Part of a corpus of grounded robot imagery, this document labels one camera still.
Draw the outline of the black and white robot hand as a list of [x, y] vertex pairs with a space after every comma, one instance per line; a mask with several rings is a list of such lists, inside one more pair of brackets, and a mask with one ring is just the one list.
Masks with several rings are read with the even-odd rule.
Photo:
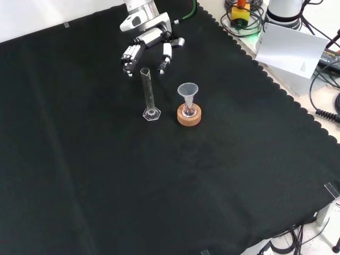
[[158, 43], [163, 44], [163, 57], [159, 64], [158, 72], [164, 74], [172, 60], [172, 49], [184, 46], [185, 39], [182, 37], [174, 37], [171, 32], [161, 29], [160, 25], [134, 38], [132, 44], [125, 50], [121, 57], [123, 72], [132, 77], [143, 52]]

